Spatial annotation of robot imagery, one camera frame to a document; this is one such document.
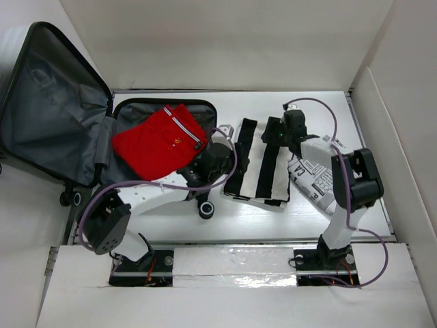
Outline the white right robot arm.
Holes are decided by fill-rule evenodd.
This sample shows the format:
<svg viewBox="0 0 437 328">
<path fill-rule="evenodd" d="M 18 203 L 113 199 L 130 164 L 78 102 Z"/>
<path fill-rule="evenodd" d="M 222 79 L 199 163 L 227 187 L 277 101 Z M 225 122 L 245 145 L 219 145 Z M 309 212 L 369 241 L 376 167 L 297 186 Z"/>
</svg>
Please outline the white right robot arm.
<svg viewBox="0 0 437 328">
<path fill-rule="evenodd" d="M 349 252 L 353 231 L 358 229 L 361 217 L 384 195 L 372 151 L 361 148 L 343 154 L 333 143 L 309 135 L 305 115 L 299 109 L 285 111 L 282 118 L 269 117 L 262 141 L 286 147 L 298 158 L 331 171 L 335 210 L 316 250 L 302 260 L 318 270 L 332 268 Z"/>
</svg>

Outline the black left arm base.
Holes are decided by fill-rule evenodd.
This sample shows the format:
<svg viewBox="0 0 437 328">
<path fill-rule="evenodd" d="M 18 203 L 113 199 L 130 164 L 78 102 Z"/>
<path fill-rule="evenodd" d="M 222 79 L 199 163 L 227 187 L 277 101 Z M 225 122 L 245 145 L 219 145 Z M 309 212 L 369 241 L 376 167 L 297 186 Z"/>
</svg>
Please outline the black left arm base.
<svg viewBox="0 0 437 328">
<path fill-rule="evenodd" d="M 113 287 L 171 287 L 173 286 L 173 249 L 155 250 L 150 242 L 138 233 L 147 245 L 147 253 L 133 262 L 126 256 L 110 252 L 113 266 L 109 276 L 109 285 Z"/>
</svg>

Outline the newspaper print cloth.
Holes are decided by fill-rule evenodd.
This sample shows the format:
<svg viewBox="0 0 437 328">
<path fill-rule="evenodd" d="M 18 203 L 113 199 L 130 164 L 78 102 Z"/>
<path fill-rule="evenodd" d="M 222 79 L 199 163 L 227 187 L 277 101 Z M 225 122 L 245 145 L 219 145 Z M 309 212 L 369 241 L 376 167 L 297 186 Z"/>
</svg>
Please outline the newspaper print cloth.
<svg viewBox="0 0 437 328">
<path fill-rule="evenodd" d="M 302 156 L 293 154 L 288 163 L 291 181 L 330 217 L 337 212 L 332 161 L 344 149 L 342 143 L 328 135 L 314 136 L 302 143 Z"/>
</svg>

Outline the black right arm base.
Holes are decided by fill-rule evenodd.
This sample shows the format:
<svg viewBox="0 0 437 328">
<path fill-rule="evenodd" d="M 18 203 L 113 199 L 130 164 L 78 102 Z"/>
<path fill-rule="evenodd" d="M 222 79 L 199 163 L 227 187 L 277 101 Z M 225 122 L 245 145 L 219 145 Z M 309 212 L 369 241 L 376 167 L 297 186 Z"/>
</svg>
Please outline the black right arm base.
<svg viewBox="0 0 437 328">
<path fill-rule="evenodd" d="M 298 286 L 358 286 L 360 284 L 350 246 L 333 258 L 326 257 L 319 249 L 294 249 L 288 264 L 296 270 Z"/>
</svg>

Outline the red shorts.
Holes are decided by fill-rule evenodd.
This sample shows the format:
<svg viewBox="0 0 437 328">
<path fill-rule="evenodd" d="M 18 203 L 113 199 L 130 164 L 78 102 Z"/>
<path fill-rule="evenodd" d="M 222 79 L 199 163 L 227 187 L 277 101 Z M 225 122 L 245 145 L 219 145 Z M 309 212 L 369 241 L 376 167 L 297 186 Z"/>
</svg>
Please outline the red shorts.
<svg viewBox="0 0 437 328">
<path fill-rule="evenodd" d="M 141 180 L 158 180 L 187 166 L 208 137 L 185 105 L 165 105 L 145 122 L 116 134 L 113 150 Z"/>
</svg>

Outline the black white striped towel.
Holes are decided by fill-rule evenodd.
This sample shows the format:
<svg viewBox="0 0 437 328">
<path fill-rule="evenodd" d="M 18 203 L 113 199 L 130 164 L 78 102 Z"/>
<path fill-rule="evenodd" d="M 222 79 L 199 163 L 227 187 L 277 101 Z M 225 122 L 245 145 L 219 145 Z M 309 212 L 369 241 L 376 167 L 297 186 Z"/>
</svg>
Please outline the black white striped towel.
<svg viewBox="0 0 437 328">
<path fill-rule="evenodd" d="M 237 128 L 236 141 L 248 156 L 244 174 L 234 173 L 225 183 L 222 194 L 234 200 L 285 208 L 290 201 L 288 164 L 292 153 L 262 141 L 266 124 L 245 118 Z"/>
</svg>

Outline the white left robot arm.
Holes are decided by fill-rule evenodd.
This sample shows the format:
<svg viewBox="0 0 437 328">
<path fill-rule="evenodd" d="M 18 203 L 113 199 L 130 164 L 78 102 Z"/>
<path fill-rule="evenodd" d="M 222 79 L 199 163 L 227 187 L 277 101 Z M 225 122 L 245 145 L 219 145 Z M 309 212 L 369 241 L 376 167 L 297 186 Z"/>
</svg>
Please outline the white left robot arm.
<svg viewBox="0 0 437 328">
<path fill-rule="evenodd" d="M 134 269 L 151 267 L 154 250 L 136 217 L 160 206 L 196 199 L 201 218 L 214 214 L 211 189 L 234 174 L 244 174 L 250 160 L 240 142 L 211 143 L 187 166 L 154 181 L 132 180 L 99 189 L 83 211 L 77 230 L 80 244 L 97 255 L 111 254 Z"/>
</svg>

